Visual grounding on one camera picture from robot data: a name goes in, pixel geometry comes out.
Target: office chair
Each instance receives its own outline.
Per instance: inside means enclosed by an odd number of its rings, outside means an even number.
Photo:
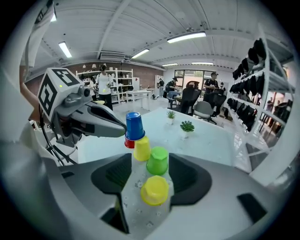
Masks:
[[[201,90],[198,89],[199,82],[189,81],[182,92],[182,100],[178,107],[170,108],[174,111],[193,116],[193,105],[199,98]]]
[[[201,101],[194,106],[194,115],[200,117],[201,119],[206,119],[208,122],[211,121],[214,124],[217,124],[215,121],[211,119],[213,113],[214,110],[211,108],[208,102]]]

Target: white desk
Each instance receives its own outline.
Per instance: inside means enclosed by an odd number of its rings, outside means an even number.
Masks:
[[[140,99],[141,100],[141,107],[143,108],[143,98],[147,98],[148,102],[148,110],[150,111],[150,97],[151,97],[151,91],[147,90],[138,90],[138,91],[127,91],[126,93],[126,100],[132,100],[133,103],[133,111],[135,112],[135,100]]]
[[[208,161],[233,165],[233,133],[214,124],[176,112],[173,125],[166,123],[168,109],[158,108],[142,115],[142,124],[149,137],[151,147],[162,146],[169,152],[185,154]],[[195,131],[186,140],[180,138],[180,124],[189,120]],[[79,163],[91,162],[117,154],[133,153],[124,145],[125,137],[118,138],[88,136],[78,146]]]

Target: yellow cup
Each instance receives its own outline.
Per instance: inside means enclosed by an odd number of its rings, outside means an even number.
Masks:
[[[144,136],[142,139],[135,141],[134,157],[138,161],[147,161],[150,158],[151,148],[149,138]]]
[[[142,200],[151,206],[163,204],[168,198],[169,185],[165,178],[153,176],[147,179],[141,189]]]

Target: ceiling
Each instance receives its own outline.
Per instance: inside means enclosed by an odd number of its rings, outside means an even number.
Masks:
[[[254,0],[54,0],[51,22],[39,47],[32,73],[61,63],[97,60],[101,51],[124,53],[149,65],[209,61],[232,71],[258,36],[258,23],[284,60],[288,37],[271,14]],[[167,39],[204,30],[206,37],[169,44]],[[58,43],[65,41],[67,59]]]

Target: green cup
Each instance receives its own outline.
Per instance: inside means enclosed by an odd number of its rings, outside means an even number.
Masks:
[[[163,175],[168,170],[168,151],[163,147],[151,149],[147,170],[153,175]]]

